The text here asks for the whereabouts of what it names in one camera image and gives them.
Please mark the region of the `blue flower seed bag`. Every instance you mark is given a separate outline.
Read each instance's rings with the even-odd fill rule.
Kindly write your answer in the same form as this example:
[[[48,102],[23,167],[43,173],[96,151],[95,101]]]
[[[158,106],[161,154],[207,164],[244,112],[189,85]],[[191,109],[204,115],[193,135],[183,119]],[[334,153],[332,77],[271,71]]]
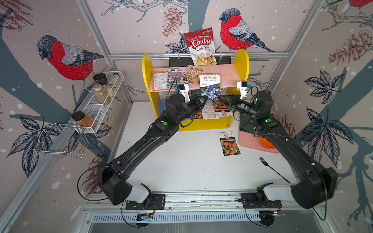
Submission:
[[[208,96],[211,100],[216,100],[221,94],[220,75],[201,74],[199,79],[202,96]]]

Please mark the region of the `striped shop seed bag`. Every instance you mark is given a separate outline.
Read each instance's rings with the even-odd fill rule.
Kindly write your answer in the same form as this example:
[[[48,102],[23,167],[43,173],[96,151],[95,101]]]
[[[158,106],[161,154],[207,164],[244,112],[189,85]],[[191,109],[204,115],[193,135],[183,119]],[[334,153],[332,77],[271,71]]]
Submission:
[[[181,81],[184,83],[200,84],[200,75],[204,73],[204,69],[189,65],[186,68]]]

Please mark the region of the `orange marigold seed bag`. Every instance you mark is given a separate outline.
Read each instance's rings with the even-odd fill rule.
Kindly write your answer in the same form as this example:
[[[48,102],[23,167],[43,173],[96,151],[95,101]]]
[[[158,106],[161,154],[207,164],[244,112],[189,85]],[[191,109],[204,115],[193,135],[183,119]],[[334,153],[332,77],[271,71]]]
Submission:
[[[223,156],[240,155],[241,152],[233,132],[218,133]]]

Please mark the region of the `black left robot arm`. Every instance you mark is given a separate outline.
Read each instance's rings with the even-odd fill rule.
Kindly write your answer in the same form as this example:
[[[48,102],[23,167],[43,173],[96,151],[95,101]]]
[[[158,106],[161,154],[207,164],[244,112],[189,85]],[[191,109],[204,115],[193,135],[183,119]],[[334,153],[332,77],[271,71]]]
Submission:
[[[149,127],[146,134],[119,157],[97,166],[99,188],[113,205],[125,200],[142,203],[151,202],[151,191],[145,186],[130,184],[129,179],[136,167],[156,148],[167,142],[179,131],[181,123],[200,112],[207,103],[207,96],[193,95],[189,102],[182,94],[173,94],[165,101],[166,109]]]

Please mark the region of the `yellow shelf unit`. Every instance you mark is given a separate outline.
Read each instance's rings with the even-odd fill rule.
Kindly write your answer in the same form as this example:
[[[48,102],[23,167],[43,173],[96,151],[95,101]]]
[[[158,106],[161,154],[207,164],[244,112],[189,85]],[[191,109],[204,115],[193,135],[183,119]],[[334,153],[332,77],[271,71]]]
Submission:
[[[239,50],[235,55],[233,64],[204,66],[202,68],[205,73],[216,73],[220,75],[220,86],[222,89],[226,89],[227,95],[238,95],[240,91],[237,90],[237,82],[247,81],[250,72],[250,59],[247,51]],[[159,92],[153,90],[153,71],[167,70],[168,68],[154,69],[151,56],[147,53],[143,54],[142,74],[155,117],[160,116],[162,110],[161,106],[164,105],[164,101],[161,100]],[[181,128],[180,131],[187,132],[227,129],[231,127],[232,122],[232,117],[224,117],[220,119],[197,119],[194,121],[185,120],[182,122],[183,125],[188,123],[191,123],[191,125],[186,128]]]

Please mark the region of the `white text seed bag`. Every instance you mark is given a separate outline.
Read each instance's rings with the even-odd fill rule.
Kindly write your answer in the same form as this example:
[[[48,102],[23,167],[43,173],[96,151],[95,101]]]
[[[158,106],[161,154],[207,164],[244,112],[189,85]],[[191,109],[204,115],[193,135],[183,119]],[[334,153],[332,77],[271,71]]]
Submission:
[[[220,117],[216,115],[213,101],[207,101],[202,109],[203,119],[219,119]]]

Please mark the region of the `dark marigold seed bag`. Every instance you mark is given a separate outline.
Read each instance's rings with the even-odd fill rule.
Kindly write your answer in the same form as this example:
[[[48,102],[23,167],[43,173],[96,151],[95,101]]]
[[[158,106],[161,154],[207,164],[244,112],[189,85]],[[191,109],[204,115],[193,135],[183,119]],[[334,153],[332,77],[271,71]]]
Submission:
[[[192,119],[203,119],[202,111],[199,111],[196,115],[192,117]]]

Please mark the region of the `purple flower seed bag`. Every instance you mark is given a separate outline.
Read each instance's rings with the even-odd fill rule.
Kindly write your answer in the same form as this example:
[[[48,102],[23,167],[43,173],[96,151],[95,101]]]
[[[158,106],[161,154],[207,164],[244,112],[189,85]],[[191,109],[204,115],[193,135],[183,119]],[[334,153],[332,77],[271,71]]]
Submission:
[[[186,68],[169,68],[167,89],[177,87],[178,84],[185,84],[185,82],[183,81],[185,71]]]

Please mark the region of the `red Chuba chips bag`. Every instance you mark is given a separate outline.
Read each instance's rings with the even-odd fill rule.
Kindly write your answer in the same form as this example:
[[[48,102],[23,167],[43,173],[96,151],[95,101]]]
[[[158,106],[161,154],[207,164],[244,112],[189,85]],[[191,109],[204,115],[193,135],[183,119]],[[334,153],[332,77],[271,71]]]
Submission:
[[[216,49],[212,27],[194,33],[184,33],[189,54],[194,66],[216,65]]]

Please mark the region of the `dark green cloth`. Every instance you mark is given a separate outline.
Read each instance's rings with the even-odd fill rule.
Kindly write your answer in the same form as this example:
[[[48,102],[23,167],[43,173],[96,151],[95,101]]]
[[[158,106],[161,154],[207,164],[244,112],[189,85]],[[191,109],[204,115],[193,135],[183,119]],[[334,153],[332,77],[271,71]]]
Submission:
[[[258,128],[254,122],[255,115],[240,114],[240,131],[256,134]]]

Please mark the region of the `pink tray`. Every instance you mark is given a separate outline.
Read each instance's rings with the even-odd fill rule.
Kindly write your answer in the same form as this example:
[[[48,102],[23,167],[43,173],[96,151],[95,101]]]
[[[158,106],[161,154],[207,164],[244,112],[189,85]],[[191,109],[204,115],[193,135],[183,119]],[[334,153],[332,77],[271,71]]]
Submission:
[[[239,144],[246,148],[251,148],[255,150],[262,150],[270,153],[279,153],[275,148],[273,150],[263,147],[260,143],[260,137],[254,137],[253,134],[239,131]]]

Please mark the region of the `orange bowl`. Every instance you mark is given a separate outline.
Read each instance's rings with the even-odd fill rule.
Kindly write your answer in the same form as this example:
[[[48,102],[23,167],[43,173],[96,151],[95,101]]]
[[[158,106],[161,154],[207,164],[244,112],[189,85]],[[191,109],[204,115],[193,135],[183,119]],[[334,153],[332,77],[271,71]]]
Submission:
[[[260,143],[263,147],[267,149],[270,149],[270,150],[275,149],[275,146],[271,142],[269,142],[267,139],[265,139],[264,137],[260,137]]]

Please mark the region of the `black wall holder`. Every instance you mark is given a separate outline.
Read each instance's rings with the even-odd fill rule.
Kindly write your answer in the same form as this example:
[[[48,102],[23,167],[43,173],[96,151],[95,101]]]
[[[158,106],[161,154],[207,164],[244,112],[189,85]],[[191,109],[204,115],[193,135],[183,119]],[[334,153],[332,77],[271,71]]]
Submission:
[[[228,65],[232,64],[231,57],[218,57],[216,58],[216,62],[218,65]],[[170,68],[177,68],[177,67],[187,67],[189,65],[194,66],[194,63],[191,57],[171,57],[169,61]]]

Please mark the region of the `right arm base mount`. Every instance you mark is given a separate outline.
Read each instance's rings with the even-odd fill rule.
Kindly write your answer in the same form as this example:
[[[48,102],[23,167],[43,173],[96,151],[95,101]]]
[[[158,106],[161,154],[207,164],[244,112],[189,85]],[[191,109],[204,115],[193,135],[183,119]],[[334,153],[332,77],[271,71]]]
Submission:
[[[256,189],[255,193],[241,193],[241,198],[238,202],[243,204],[244,209],[281,209],[281,201],[270,201],[264,194],[264,187],[272,183],[265,183]]]

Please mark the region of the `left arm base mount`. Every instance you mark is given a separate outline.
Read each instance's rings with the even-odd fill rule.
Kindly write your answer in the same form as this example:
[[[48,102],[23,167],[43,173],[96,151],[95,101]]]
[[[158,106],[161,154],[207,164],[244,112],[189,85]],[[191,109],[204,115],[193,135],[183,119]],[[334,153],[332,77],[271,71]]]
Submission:
[[[165,202],[165,194],[155,194],[141,183],[141,186],[132,186],[131,192],[126,198],[125,210],[164,210]]]

